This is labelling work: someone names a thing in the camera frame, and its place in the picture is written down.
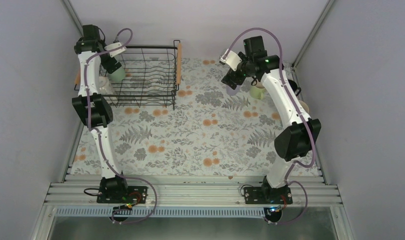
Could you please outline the lilac plastic cup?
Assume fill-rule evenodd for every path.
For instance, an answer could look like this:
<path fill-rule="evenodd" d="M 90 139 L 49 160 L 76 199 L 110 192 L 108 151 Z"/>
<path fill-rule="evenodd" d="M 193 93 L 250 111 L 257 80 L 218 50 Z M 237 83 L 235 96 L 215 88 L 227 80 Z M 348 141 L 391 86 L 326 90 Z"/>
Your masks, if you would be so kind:
<path fill-rule="evenodd" d="M 235 89 L 233 89 L 233 88 L 231 88 L 229 86 L 226 87 L 226 93 L 229 96 L 235 96 L 239 91 L 240 91 L 240 86 L 239 85 Z"/>

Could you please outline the mint green tumbler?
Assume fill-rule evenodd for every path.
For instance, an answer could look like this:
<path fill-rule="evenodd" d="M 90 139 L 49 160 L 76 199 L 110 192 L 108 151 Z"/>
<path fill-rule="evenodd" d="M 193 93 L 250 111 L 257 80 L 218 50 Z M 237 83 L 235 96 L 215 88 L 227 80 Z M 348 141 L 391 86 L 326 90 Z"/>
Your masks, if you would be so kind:
<path fill-rule="evenodd" d="M 122 66 L 115 70 L 113 73 L 108 74 L 108 78 L 114 83 L 121 83 L 125 77 L 126 72 Z"/>

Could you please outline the light green mug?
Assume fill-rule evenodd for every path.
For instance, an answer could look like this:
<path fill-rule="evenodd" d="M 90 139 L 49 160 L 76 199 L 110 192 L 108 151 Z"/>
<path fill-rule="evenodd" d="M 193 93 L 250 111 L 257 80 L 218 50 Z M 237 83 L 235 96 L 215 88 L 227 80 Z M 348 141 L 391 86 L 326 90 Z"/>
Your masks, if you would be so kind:
<path fill-rule="evenodd" d="M 266 95 L 266 88 L 261 82 L 257 82 L 257 84 L 251 86 L 249 94 L 254 99 L 263 100 Z"/>

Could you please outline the black cylindrical cup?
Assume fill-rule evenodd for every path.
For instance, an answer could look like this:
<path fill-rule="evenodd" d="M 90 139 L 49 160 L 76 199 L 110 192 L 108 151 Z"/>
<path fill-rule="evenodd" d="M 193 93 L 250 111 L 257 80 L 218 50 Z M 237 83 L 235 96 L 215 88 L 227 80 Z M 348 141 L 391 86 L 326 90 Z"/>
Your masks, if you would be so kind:
<path fill-rule="evenodd" d="M 289 79 L 288 83 L 291 86 L 291 89 L 294 92 L 295 96 L 298 97 L 302 92 L 302 89 L 298 86 L 298 84 L 294 80 Z"/>

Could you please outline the beige floral mug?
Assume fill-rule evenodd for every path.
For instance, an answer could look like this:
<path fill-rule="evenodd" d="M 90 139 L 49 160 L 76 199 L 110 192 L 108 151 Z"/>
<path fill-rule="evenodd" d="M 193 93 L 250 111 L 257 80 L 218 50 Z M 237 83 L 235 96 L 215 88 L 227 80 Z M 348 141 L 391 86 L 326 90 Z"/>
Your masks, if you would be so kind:
<path fill-rule="evenodd" d="M 304 111 L 309 114 L 310 113 L 310 108 L 309 106 L 302 100 L 299 100 L 300 105 L 302 106 L 302 108 L 304 109 Z"/>

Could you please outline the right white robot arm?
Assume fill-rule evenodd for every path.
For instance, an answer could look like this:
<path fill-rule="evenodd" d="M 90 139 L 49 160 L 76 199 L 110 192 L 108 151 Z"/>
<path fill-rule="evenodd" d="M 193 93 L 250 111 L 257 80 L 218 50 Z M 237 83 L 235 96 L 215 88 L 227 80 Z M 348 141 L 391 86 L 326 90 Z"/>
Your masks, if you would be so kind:
<path fill-rule="evenodd" d="M 227 48 L 220 63 L 229 66 L 221 82 L 231 89 L 252 78 L 266 89 L 278 110 L 283 131 L 274 140 L 274 148 L 281 158 L 264 177 L 261 197 L 273 204 L 289 190 L 288 176 L 295 165 L 311 168 L 315 161 L 315 143 L 321 123 L 313 119 L 299 102 L 286 78 L 281 56 L 268 55 L 261 36 L 243 41 L 244 52 L 235 53 Z"/>

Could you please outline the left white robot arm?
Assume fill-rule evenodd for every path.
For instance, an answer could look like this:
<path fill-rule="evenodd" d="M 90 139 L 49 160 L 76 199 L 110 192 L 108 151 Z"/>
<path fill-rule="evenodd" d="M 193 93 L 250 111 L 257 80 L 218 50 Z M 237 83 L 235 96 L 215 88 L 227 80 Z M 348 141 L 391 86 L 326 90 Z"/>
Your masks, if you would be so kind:
<path fill-rule="evenodd" d="M 106 70 L 112 80 L 124 79 L 126 73 L 116 56 L 124 53 L 126 47 L 118 41 L 106 44 L 105 35 L 96 25 L 83 25 L 82 30 L 83 36 L 74 46 L 80 64 L 80 83 L 78 96 L 72 98 L 72 106 L 97 146 L 101 162 L 97 201 L 122 203 L 129 198 L 130 189 L 120 176 L 122 170 L 115 156 L 110 126 L 114 115 L 100 91 L 100 69 Z"/>

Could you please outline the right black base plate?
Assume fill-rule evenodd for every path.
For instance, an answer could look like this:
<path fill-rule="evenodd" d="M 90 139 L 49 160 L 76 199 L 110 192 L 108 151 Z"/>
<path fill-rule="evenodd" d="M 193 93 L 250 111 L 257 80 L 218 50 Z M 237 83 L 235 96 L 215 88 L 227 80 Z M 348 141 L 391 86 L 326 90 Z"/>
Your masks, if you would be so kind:
<path fill-rule="evenodd" d="M 244 186 L 243 197 L 247 205 L 290 205 L 293 203 L 288 185 L 279 188 Z"/>

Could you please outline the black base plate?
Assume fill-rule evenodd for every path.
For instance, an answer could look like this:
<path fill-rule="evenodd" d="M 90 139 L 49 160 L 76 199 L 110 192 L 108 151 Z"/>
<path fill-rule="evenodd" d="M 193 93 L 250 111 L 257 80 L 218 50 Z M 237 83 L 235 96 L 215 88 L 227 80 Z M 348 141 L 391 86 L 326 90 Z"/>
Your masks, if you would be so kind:
<path fill-rule="evenodd" d="M 147 186 L 128 186 L 126 190 L 101 188 L 96 202 L 99 204 L 145 204 L 147 194 Z"/>
<path fill-rule="evenodd" d="M 288 185 L 279 188 L 244 186 L 243 197 L 247 205 L 290 205 L 293 203 Z"/>

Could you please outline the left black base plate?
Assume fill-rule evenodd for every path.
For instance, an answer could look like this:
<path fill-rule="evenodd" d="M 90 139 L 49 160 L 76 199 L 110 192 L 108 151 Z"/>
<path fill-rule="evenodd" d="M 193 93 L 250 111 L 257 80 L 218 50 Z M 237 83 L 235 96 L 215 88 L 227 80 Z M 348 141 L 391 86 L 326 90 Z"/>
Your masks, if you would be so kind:
<path fill-rule="evenodd" d="M 145 204 L 147 194 L 147 186 L 128 186 L 126 190 L 101 188 L 96 202 L 99 204 Z"/>

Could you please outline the aluminium mounting rail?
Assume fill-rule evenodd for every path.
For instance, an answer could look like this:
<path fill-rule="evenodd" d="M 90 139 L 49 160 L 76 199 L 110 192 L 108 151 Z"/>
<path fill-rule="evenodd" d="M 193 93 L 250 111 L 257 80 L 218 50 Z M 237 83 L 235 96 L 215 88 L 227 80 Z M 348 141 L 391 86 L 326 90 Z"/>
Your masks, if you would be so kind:
<path fill-rule="evenodd" d="M 258 186 L 262 176 L 179 176 L 147 175 L 154 190 L 148 190 L 145 206 L 160 207 L 243 207 L 240 187 Z M 343 202 L 336 185 L 327 185 L 320 176 L 296 176 L 306 189 L 308 206 L 340 207 Z M 44 199 L 45 205 L 95 206 L 96 198 L 83 193 L 85 188 L 97 188 L 98 175 L 67 175 L 63 182 L 51 183 Z"/>

